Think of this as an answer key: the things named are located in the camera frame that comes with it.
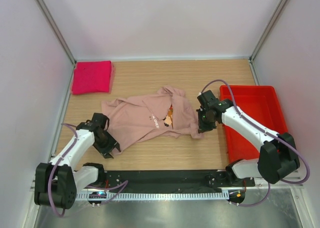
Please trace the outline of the dusty pink t shirt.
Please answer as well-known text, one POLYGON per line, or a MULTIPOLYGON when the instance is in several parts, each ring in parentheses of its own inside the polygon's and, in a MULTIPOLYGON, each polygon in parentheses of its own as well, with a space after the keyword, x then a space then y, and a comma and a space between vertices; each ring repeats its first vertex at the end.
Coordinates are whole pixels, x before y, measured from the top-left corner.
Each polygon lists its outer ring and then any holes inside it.
POLYGON ((101 110, 109 119, 108 132, 119 143, 112 154, 158 136, 190 135, 202 139, 198 116, 185 91, 165 86, 157 93, 103 101, 101 110))

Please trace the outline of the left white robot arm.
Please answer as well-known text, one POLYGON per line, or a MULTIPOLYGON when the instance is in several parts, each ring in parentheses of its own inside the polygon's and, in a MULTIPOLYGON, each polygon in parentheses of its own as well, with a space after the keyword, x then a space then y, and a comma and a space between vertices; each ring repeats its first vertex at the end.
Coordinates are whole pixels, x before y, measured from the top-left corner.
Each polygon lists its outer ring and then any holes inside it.
POLYGON ((49 206, 53 211, 58 208, 70 209, 78 191, 87 187, 101 188, 107 183, 102 164, 85 163, 75 170, 82 156, 94 147, 105 159, 111 158, 112 150, 120 149, 119 143, 108 132, 109 118, 102 113, 94 113, 90 120, 77 126, 66 124, 73 137, 58 155, 48 163, 39 163, 35 170, 34 203, 49 206))

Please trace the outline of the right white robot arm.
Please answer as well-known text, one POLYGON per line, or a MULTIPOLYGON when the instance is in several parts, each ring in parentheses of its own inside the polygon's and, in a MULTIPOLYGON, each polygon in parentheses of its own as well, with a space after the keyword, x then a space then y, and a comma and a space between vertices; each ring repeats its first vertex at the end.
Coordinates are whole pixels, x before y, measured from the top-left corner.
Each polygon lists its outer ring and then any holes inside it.
POLYGON ((212 91, 197 97, 198 132, 204 133, 223 124, 238 132, 258 151, 257 159, 239 159, 226 167, 225 180, 237 186, 245 178, 263 178, 275 184, 300 167, 293 136, 271 130, 247 114, 229 99, 219 100, 212 91))

